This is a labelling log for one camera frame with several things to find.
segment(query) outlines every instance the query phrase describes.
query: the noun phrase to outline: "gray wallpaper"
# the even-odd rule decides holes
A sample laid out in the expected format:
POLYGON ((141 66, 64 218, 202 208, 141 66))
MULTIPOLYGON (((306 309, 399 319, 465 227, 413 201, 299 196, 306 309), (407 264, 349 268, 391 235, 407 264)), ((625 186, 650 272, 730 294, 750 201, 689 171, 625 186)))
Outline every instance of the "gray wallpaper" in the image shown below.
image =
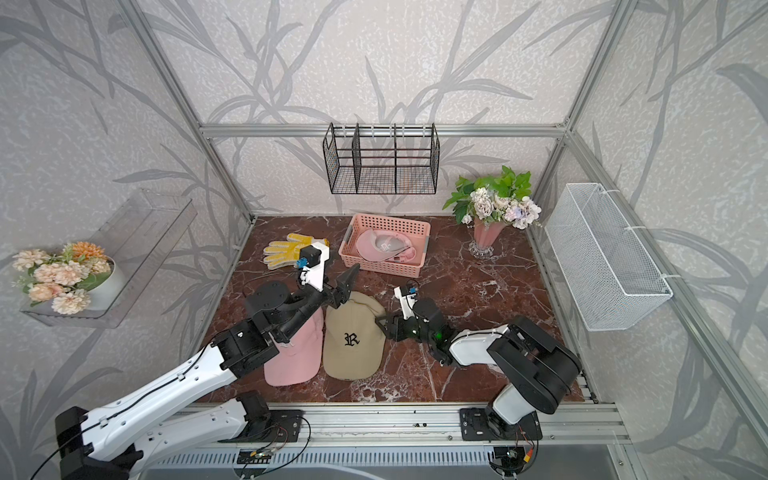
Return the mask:
MULTIPOLYGON (((589 178, 566 151, 539 199, 546 222, 565 184, 589 178)), ((768 457, 739 416, 682 323, 664 304, 624 331, 588 332, 543 229, 533 230, 590 387, 615 402, 653 480, 768 478, 768 457)))
MULTIPOLYGON (((203 122, 558 123, 613 0, 141 0, 203 122)), ((435 214, 458 175, 538 181, 551 139, 443 139, 435 196, 334 196, 319 138, 217 145, 253 211, 435 214)), ((370 147, 381 147, 383 141, 370 147)))
MULTIPOLYGON (((53 418, 145 384, 196 349, 246 221, 113 2, 0 4, 0 477, 55 449, 53 418), (18 250, 88 238, 138 187, 198 215, 117 329, 21 314, 18 250)), ((38 478, 58 478, 55 462, 38 478)))
MULTIPOLYGON (((768 2, 653 6, 633 13, 577 130, 768 389, 768 2)), ((567 155, 539 198, 545 212, 565 183, 586 180, 567 155)), ((768 458, 669 306, 629 330, 588 333, 562 278, 558 291, 591 383, 620 406, 650 478, 768 478, 768 458)))
POLYGON ((577 125, 766 392, 767 14, 764 0, 635 12, 577 125))

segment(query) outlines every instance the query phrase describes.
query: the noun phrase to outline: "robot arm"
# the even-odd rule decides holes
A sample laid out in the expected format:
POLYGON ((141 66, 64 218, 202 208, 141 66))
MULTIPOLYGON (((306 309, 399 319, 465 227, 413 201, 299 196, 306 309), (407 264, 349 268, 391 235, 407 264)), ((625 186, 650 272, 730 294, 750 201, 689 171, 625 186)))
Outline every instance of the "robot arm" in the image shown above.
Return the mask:
POLYGON ((359 265, 342 273, 331 287, 324 274, 328 259, 329 249, 322 242, 303 248, 297 264, 298 292, 291 294, 278 281, 262 285, 246 299, 250 318, 218 333, 186 362, 105 406, 91 411, 73 407, 57 416, 61 477, 127 479, 180 450, 237 437, 248 425, 268 418, 263 401, 239 398, 163 423, 195 399, 276 356, 275 343, 289 342, 322 305, 338 308, 345 303, 359 265))
POLYGON ((482 422, 488 428, 475 429, 486 436, 490 431, 497 439, 515 439, 519 424, 529 415, 533 425, 538 425, 535 412, 554 413, 581 371, 576 355, 524 316, 518 315, 508 325, 494 329, 454 333, 434 301, 418 298, 415 286, 395 289, 395 297, 402 314, 378 319, 388 338, 413 338, 425 343, 442 365, 495 365, 509 379, 510 385, 485 411, 482 422))

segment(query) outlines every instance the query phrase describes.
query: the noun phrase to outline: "pink visor hat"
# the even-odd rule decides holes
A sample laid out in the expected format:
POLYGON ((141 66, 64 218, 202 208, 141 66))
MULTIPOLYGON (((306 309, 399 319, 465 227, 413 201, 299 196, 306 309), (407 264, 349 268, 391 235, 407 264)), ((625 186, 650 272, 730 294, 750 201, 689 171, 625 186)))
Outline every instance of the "pink visor hat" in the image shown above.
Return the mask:
POLYGON ((369 262, 410 262, 416 258, 411 240, 402 233, 368 229, 357 237, 355 248, 369 262))
POLYGON ((317 375, 323 356, 323 309, 312 314, 291 337, 290 343, 275 345, 280 353, 264 364, 264 379, 268 384, 295 385, 317 375))

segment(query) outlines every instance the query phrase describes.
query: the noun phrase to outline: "yellow glove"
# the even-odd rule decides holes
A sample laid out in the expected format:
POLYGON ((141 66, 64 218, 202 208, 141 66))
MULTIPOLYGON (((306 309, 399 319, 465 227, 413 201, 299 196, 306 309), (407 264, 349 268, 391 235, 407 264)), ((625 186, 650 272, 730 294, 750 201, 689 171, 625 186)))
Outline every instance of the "yellow glove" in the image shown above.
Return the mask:
POLYGON ((268 247, 264 247, 264 263, 269 270, 275 270, 282 266, 293 265, 299 260, 299 250, 312 244, 313 242, 324 242, 327 247, 330 243, 327 239, 316 239, 302 235, 301 233, 288 233, 287 242, 270 242, 268 247))

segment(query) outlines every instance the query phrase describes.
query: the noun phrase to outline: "black wire basket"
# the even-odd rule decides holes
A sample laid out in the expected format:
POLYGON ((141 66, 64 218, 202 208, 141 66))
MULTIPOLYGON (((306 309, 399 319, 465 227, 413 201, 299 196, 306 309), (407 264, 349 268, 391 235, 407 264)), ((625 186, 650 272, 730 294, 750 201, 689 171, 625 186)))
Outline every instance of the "black wire basket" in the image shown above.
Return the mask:
POLYGON ((372 136, 371 147, 360 147, 357 124, 351 144, 338 148, 337 138, 342 142, 349 140, 346 129, 333 124, 328 127, 323 155, 332 194, 429 195, 437 191, 440 139, 435 124, 429 132, 424 128, 421 137, 406 137, 404 133, 398 136, 397 127, 391 132, 384 138, 372 136), (422 144, 416 146, 419 138, 422 144))

